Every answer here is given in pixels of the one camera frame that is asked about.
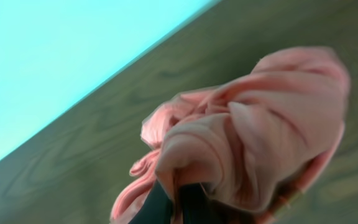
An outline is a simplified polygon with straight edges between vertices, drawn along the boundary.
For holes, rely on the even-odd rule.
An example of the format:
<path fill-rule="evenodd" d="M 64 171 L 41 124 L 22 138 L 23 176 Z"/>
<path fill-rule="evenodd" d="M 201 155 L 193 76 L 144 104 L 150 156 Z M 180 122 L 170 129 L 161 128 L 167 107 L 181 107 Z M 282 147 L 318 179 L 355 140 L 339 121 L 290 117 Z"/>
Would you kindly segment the pink garment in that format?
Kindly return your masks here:
<path fill-rule="evenodd" d="M 180 188 L 201 184 L 223 223 L 272 223 L 321 175 L 341 141 L 350 92 L 333 50 L 294 47 L 266 55 L 227 84 L 177 95 L 142 124 L 150 152 L 114 202 L 129 223 L 159 182 L 183 223 Z"/>

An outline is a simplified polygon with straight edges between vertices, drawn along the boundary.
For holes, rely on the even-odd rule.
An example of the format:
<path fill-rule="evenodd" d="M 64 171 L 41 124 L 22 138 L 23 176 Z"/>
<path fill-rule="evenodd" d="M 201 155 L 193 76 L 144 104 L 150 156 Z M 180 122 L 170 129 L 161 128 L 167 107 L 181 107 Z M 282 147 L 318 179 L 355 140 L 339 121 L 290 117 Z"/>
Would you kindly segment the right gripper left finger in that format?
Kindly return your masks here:
<path fill-rule="evenodd" d="M 171 224 L 173 204 L 159 182 L 154 183 L 143 206 L 129 224 Z"/>

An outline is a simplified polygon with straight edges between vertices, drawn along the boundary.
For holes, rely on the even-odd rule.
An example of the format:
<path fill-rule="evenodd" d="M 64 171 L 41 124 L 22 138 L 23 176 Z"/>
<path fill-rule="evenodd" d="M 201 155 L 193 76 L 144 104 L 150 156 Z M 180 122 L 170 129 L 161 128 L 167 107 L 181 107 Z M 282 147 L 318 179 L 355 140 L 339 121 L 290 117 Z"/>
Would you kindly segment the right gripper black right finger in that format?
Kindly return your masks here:
<path fill-rule="evenodd" d="M 223 224 L 211 208 L 201 184 L 185 185 L 179 195 L 184 224 Z"/>

